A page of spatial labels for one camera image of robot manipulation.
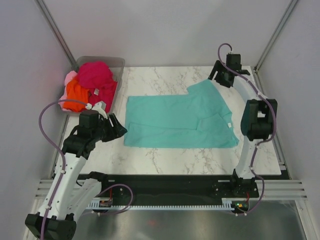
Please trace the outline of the teal t shirt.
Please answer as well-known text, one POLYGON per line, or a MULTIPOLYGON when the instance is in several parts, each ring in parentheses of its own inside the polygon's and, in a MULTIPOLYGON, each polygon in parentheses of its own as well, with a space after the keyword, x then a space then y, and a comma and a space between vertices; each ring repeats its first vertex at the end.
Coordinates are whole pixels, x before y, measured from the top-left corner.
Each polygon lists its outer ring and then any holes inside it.
POLYGON ((127 147, 224 149, 239 143, 232 111, 208 79, 187 94, 129 96, 125 128, 127 147))

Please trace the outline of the clear plastic bin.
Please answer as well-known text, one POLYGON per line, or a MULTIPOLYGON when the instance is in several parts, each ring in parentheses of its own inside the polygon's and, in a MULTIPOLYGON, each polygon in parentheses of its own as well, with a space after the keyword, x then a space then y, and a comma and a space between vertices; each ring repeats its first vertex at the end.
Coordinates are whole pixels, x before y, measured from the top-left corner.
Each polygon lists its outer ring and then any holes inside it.
POLYGON ((122 84, 122 75, 124 71, 125 60, 119 57, 81 56, 80 58, 77 59, 75 65, 71 67, 71 71, 77 72, 77 75, 78 75, 80 66, 82 66, 85 63, 98 62, 98 61, 104 62, 105 64, 108 65, 111 72, 113 73, 113 79, 117 82, 115 95, 114 95, 111 109, 110 109, 111 111, 116 101, 116 95, 118 94, 118 91, 120 90, 120 87, 122 84))

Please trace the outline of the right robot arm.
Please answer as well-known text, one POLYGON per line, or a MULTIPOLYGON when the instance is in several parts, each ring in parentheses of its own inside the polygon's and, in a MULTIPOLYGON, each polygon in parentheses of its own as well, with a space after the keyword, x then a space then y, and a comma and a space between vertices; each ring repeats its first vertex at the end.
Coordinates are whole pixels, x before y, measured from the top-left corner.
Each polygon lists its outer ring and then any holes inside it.
POLYGON ((243 147, 239 162, 229 182, 222 183, 227 197, 259 197, 254 172, 254 161, 258 147, 272 140, 275 135, 278 103, 268 99, 255 84, 247 78, 250 73, 242 69, 241 55, 228 53, 226 61, 218 59, 208 77, 221 86, 234 88, 242 97, 245 107, 240 122, 243 147))

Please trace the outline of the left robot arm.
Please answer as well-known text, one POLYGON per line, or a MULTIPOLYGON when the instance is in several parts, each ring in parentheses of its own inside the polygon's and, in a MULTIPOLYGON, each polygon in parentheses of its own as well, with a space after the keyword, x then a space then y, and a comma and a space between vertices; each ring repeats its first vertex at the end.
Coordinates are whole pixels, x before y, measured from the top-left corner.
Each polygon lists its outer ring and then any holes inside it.
POLYGON ((90 172, 83 185, 75 190, 78 176, 98 142, 107 143, 121 138, 127 129, 114 113, 103 115, 97 110, 85 110, 79 115, 61 150, 62 163, 57 168, 50 189, 37 213, 30 213, 25 225, 40 240, 71 240, 77 222, 96 196, 110 191, 107 176, 90 172))

